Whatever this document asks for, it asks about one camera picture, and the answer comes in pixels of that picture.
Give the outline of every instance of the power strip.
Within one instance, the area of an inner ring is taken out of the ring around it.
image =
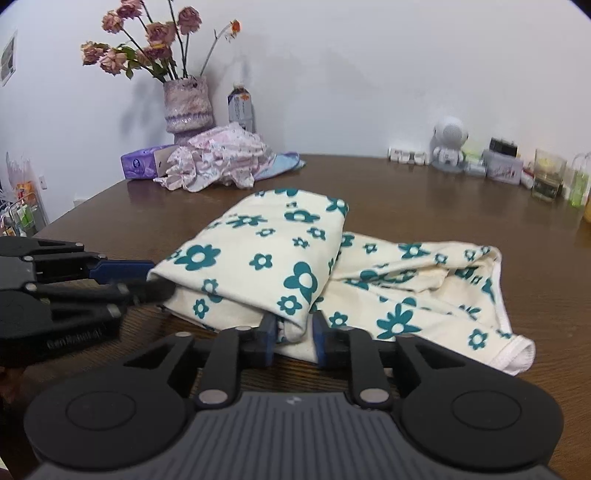
[[[429,165],[431,163],[431,158],[424,151],[400,150],[393,147],[388,149],[388,158],[390,161],[403,164]]]

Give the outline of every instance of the brown table surface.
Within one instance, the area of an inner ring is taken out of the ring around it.
[[[591,471],[591,225],[566,202],[532,199],[521,187],[375,158],[306,155],[308,165],[256,184],[295,187],[345,199],[345,228],[392,242],[447,241],[494,245],[503,253],[502,291],[514,331],[537,346],[522,378],[546,389],[564,413],[564,433],[551,467],[568,480]],[[168,192],[151,181],[122,181],[48,225],[42,238],[84,242],[111,258],[158,262],[249,190],[212,186],[200,193]],[[121,342],[30,367],[23,400],[0,426],[0,456],[15,479],[36,461],[19,414],[47,382],[124,355],[164,335],[189,330],[155,308],[131,311]],[[342,378],[313,365],[279,358],[264,372],[243,374],[251,390],[343,389]]]

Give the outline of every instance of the white wall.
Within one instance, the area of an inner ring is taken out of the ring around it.
[[[147,0],[165,19],[164,0]],[[86,40],[117,0],[17,0],[0,18],[0,46],[18,29],[17,71],[0,89],[0,160],[31,159],[51,220],[122,179],[119,157],[167,143],[161,85],[83,67]],[[176,0],[201,13],[191,40],[197,73],[232,18],[208,77],[218,124],[239,77],[260,133],[277,151],[385,156],[427,148],[441,115],[464,120],[473,143],[515,140],[565,157],[591,150],[591,21],[568,0]],[[141,37],[139,24],[130,28]],[[3,160],[0,178],[5,178]]]

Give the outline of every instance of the purple tissue box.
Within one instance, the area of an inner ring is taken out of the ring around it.
[[[168,157],[178,145],[144,148],[121,157],[126,179],[154,179],[165,175]]]

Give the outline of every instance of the metal screw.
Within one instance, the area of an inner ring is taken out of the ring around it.
[[[121,317],[121,310],[119,310],[119,307],[117,305],[110,303],[109,305],[107,305],[107,310],[114,319],[118,319],[119,317]]]
[[[119,293],[121,293],[122,295],[129,294],[129,289],[127,288],[127,285],[125,285],[124,283],[117,284],[117,290],[119,290]]]
[[[228,394],[223,390],[204,390],[199,394],[199,400],[206,405],[219,405],[228,399]]]
[[[381,388],[366,388],[359,396],[366,403],[384,403],[390,398],[390,394]]]

